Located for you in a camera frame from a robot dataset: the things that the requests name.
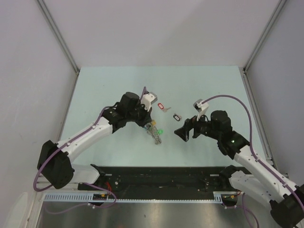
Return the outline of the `key with red tag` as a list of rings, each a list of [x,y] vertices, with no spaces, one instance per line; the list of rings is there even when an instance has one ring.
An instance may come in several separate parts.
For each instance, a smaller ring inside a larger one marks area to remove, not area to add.
[[[159,107],[163,112],[167,112],[168,110],[171,109],[171,107],[166,108],[162,103],[158,103],[158,107]]]

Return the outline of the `key with black tag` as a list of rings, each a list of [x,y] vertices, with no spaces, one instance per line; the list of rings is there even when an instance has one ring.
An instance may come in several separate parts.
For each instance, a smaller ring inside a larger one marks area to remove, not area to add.
[[[182,117],[176,113],[173,114],[173,118],[178,122],[182,120]]]

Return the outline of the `aluminium frame post left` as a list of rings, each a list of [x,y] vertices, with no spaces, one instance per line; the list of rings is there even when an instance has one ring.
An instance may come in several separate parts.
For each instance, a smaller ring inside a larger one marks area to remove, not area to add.
[[[57,25],[55,22],[47,4],[45,3],[44,0],[35,0],[39,10],[41,11],[43,17],[45,18],[45,21],[47,22],[51,32],[53,33],[55,39],[57,40],[63,54],[67,58],[69,64],[71,65],[73,71],[75,74],[78,76],[80,72],[80,68],[77,66],[77,63]]]

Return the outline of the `aluminium frame post right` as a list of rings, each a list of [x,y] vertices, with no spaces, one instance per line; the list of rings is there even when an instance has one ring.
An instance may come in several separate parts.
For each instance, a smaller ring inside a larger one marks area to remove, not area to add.
[[[274,25],[276,24],[277,20],[279,19],[281,13],[283,12],[285,6],[287,5],[288,0],[279,0],[274,11],[272,12],[268,22],[266,23],[257,43],[255,44],[251,54],[249,55],[248,60],[246,61],[245,65],[243,66],[242,70],[244,74],[246,74],[252,65],[253,61],[257,57],[260,49],[262,48],[263,44],[265,43],[267,37],[269,36],[270,32],[272,31]]]

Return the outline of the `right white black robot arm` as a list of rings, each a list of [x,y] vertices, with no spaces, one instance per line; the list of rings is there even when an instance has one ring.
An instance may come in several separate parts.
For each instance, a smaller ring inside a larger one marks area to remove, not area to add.
[[[186,119],[175,130],[183,141],[200,135],[217,141],[218,149],[242,165],[252,176],[230,165],[223,170],[219,185],[223,190],[240,190],[270,211],[273,220],[282,228],[294,228],[304,219],[304,187],[290,181],[250,147],[250,142],[232,129],[225,111],[214,111],[210,120],[204,117]]]

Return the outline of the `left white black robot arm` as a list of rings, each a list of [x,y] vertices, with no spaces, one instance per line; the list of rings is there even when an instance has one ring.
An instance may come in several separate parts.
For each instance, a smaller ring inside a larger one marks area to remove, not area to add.
[[[142,96],[126,92],[119,102],[103,108],[97,119],[76,135],[59,142],[45,142],[38,160],[38,175],[43,175],[55,189],[61,189],[70,182],[88,183],[95,190],[101,189],[105,178],[98,168],[94,165],[75,165],[73,161],[128,122],[134,122],[139,127],[149,124],[152,121],[152,104],[156,101],[157,96],[151,92]]]

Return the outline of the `aluminium frame post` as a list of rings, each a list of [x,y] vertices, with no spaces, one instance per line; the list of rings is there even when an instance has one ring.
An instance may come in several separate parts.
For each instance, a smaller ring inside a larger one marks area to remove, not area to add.
[[[274,25],[276,24],[277,20],[279,19],[281,13],[283,12],[285,6],[287,5],[288,0],[279,0],[274,11],[272,12],[268,22],[266,23],[257,43],[255,44],[251,54],[249,55],[248,60],[246,61],[245,65],[243,66],[242,70],[244,74],[246,74],[252,65],[253,61],[257,57],[260,49],[262,48],[263,44],[265,43],[267,37],[269,36],[270,32],[272,31]]]
[[[57,25],[55,22],[47,4],[45,3],[44,0],[35,0],[39,10],[41,11],[43,17],[45,18],[45,21],[47,22],[51,32],[53,33],[55,39],[57,40],[63,54],[67,58],[69,64],[71,65],[73,71],[75,74],[78,76],[80,72],[80,68],[77,66],[77,63]]]

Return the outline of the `large keyring with many rings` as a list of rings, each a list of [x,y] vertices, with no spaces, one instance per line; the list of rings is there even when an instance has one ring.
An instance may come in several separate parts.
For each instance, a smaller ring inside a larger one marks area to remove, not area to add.
[[[147,123],[144,126],[144,129],[153,138],[154,143],[156,145],[162,143],[161,135],[163,134],[163,130],[162,129],[157,129],[155,120],[152,120],[151,122]]]

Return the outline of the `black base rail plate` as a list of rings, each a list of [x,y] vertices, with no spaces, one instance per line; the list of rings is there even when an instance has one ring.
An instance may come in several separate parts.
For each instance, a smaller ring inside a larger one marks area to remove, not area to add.
[[[99,177],[93,182],[118,192],[127,187],[186,188],[236,191],[221,172],[225,167],[117,167],[91,165]]]

